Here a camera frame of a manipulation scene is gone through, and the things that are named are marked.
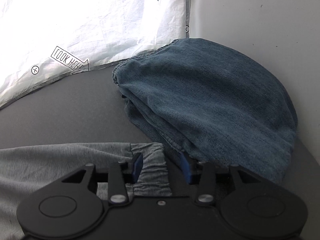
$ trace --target white surface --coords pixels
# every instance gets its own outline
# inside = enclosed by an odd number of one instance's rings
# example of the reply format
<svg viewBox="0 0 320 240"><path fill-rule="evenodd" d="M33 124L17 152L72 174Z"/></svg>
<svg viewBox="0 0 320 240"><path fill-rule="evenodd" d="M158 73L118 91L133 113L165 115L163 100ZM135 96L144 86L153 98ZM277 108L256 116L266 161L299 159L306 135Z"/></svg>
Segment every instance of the white surface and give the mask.
<svg viewBox="0 0 320 240"><path fill-rule="evenodd" d="M320 0L191 0L190 38L251 57L286 87L320 163Z"/></svg>
<svg viewBox="0 0 320 240"><path fill-rule="evenodd" d="M186 0L0 0L0 107L44 82L185 38L185 25Z"/></svg>

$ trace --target gray cloth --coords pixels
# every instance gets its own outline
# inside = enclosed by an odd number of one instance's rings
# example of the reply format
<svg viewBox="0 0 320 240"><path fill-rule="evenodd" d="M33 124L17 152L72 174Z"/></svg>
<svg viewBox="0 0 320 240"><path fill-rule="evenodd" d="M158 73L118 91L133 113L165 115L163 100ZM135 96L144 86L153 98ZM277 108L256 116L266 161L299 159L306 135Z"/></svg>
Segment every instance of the gray cloth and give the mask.
<svg viewBox="0 0 320 240"><path fill-rule="evenodd" d="M20 201L86 163L108 168L143 154L137 184L126 185L134 195L171 196L168 172L160 143L74 143L28 146L0 150L0 239L16 240L23 232L16 218ZM98 183L97 196L107 199L107 183Z"/></svg>

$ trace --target circled x symbol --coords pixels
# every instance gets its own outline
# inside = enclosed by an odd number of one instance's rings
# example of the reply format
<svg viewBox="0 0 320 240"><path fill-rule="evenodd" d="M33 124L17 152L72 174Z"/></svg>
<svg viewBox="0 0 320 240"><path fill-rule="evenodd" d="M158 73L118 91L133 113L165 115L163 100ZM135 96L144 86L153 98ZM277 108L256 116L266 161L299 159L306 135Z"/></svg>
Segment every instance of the circled x symbol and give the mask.
<svg viewBox="0 0 320 240"><path fill-rule="evenodd" d="M38 66L33 66L33 67L31 68L31 73L32 73L33 75L36 75L38 72L39 72L39 67L38 67Z"/></svg>

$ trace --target blue denim fabric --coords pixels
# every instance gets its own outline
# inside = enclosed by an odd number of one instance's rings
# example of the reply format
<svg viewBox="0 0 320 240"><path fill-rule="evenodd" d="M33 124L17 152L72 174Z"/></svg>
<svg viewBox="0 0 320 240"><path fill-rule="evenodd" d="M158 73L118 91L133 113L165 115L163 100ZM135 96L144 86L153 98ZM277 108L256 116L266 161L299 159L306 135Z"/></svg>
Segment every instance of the blue denim fabric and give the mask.
<svg viewBox="0 0 320 240"><path fill-rule="evenodd" d="M282 180L297 115L283 85L254 60L215 42L180 39L120 63L113 80L128 118L176 164L187 152Z"/></svg>

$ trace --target wrinkled fabric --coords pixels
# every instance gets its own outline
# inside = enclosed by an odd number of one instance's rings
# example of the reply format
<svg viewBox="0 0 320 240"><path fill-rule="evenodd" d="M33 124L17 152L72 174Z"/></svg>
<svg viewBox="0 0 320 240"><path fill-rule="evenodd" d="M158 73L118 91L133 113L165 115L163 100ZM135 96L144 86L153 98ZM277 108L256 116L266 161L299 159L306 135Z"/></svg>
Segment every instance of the wrinkled fabric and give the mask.
<svg viewBox="0 0 320 240"><path fill-rule="evenodd" d="M19 203L29 194L73 170L94 163L108 168L143 154L138 182L126 184L128 196L171 196L168 171L160 143L72 143L0 150L0 239L23 237L16 217ZM97 196L108 199L108 183L98 183Z"/></svg>
<svg viewBox="0 0 320 240"><path fill-rule="evenodd" d="M177 165L186 152L282 180L297 115L281 82L254 60L215 42L179 39L120 63L113 80L129 120Z"/></svg>
<svg viewBox="0 0 320 240"><path fill-rule="evenodd" d="M0 109L185 38L189 9L189 0L0 0Z"/></svg>

